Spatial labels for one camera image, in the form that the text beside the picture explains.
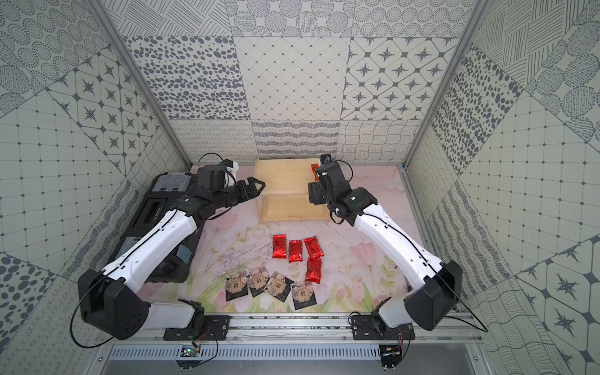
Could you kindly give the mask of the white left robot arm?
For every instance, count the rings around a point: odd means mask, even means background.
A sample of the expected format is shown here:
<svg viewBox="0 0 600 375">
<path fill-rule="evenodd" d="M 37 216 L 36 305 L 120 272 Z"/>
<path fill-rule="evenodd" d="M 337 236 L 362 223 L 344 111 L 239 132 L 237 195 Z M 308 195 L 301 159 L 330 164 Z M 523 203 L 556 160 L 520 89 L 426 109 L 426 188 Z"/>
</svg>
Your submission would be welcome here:
<svg viewBox="0 0 600 375">
<path fill-rule="evenodd" d="M 231 209 L 257 198 L 266 186 L 254 177 L 236 180 L 224 163 L 199 168 L 196 184 L 176 198 L 132 248 L 102 270 L 87 270 L 80 276 L 76 311 L 81 320 L 118 340 L 152 329 L 192 341 L 206 337 L 200 303 L 145 302 L 138 292 L 181 242 L 201 234 L 218 209 Z"/>
</svg>

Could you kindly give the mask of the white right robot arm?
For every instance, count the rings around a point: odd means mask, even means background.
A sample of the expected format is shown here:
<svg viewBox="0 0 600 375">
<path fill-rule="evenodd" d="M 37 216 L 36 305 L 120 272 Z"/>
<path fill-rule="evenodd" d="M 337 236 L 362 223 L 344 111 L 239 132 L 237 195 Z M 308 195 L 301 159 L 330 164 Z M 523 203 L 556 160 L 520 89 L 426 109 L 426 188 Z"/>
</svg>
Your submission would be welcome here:
<svg viewBox="0 0 600 375">
<path fill-rule="evenodd" d="M 340 164 L 329 154 L 320 156 L 317 181 L 309 184 L 309 202 L 325 205 L 331 219 L 339 218 L 339 223 L 348 223 L 370 238 L 411 287 L 405 297 L 389 298 L 375 309 L 376 325 L 386 329 L 415 323 L 433 331 L 459 302 L 462 268 L 454 261 L 442 261 L 414 242 L 367 189 L 350 186 Z"/>
</svg>

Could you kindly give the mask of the red tea bag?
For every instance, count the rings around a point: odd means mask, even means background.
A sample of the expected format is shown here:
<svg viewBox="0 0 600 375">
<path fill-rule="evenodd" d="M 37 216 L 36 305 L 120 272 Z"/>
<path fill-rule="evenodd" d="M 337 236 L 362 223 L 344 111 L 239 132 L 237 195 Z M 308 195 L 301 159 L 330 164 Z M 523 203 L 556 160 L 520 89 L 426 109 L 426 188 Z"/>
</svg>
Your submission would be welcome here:
<svg viewBox="0 0 600 375">
<path fill-rule="evenodd" d="M 288 244 L 288 261 L 296 263 L 303 261 L 303 241 L 291 240 Z"/>
<path fill-rule="evenodd" d="M 274 259 L 286 259 L 287 258 L 287 236 L 285 234 L 275 234 L 272 237 L 273 240 L 273 251 L 272 256 Z"/>
<path fill-rule="evenodd" d="M 307 261 L 306 281 L 320 284 L 322 278 L 322 259 L 310 258 Z"/>
<path fill-rule="evenodd" d="M 313 173 L 313 176 L 314 176 L 314 181 L 318 181 L 318 176 L 317 176 L 317 168 L 318 168 L 319 166 L 320 166 L 320 165 L 319 165 L 318 163 L 311 164 L 311 169 L 312 169 L 312 173 Z"/>
<path fill-rule="evenodd" d="M 316 236 L 305 238 L 304 244 L 310 259 L 320 259 L 324 256 Z"/>
</svg>

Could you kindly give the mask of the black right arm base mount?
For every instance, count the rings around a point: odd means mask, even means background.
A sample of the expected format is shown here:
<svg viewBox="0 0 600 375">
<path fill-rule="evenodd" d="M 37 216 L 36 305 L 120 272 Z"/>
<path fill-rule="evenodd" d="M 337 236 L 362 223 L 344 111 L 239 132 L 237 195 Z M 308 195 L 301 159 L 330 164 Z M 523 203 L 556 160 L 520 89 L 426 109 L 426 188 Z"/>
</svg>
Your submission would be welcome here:
<svg viewBox="0 0 600 375">
<path fill-rule="evenodd" d="M 360 312 L 350 312 L 347 316 L 348 324 L 352 329 L 352 336 L 355 341 L 368 340 L 413 340 L 416 338 L 413 325 L 411 323 L 389 327 L 379 317 L 379 309 L 391 297 L 380 302 L 374 311 L 369 315 L 362 315 Z"/>
</svg>

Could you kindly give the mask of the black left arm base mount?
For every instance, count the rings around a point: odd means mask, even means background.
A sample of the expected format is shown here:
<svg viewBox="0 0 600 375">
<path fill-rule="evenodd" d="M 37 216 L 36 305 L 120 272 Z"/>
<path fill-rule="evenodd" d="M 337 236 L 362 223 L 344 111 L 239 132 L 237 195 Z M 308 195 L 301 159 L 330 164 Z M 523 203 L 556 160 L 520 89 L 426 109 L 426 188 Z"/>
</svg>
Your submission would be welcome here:
<svg viewBox="0 0 600 375">
<path fill-rule="evenodd" d="M 186 328 L 168 328 L 163 335 L 164 341 L 200 342 L 202 340 L 224 341 L 227 338 L 231 316 L 206 315 L 200 302 L 179 299 L 194 309 L 191 322 Z"/>
</svg>

